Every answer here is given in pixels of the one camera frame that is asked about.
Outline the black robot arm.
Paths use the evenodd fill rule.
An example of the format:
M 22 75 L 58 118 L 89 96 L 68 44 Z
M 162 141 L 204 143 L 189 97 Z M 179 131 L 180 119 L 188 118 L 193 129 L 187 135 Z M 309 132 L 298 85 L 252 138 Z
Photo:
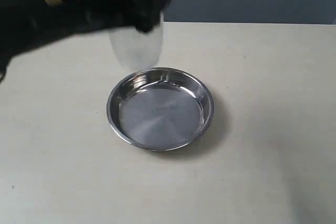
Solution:
M 11 60 L 74 35 L 151 32 L 171 0 L 1 0 L 1 78 Z

